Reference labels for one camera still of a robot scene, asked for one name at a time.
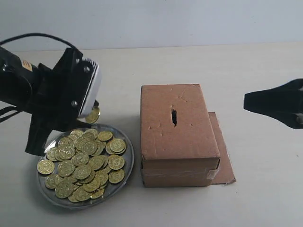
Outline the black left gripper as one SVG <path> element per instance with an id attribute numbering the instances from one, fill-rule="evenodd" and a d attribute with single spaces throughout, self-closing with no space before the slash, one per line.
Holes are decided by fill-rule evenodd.
<path id="1" fill-rule="evenodd" d="M 81 126 L 77 120 L 82 101 L 82 70 L 79 66 L 57 63 L 50 69 L 41 63 L 38 65 L 42 80 L 27 110 L 32 116 L 26 153 L 43 156 L 45 143 L 53 130 L 68 131 Z"/>

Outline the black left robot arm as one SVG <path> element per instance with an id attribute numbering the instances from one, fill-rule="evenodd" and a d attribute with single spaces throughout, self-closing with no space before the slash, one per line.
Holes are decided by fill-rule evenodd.
<path id="1" fill-rule="evenodd" d="M 1 114 L 31 114 L 25 152 L 44 156 L 53 130 L 89 128 L 80 121 L 98 106 L 99 65 L 75 49 L 66 48 L 53 69 L 35 66 L 8 50 L 0 49 L 0 99 L 9 104 Z"/>

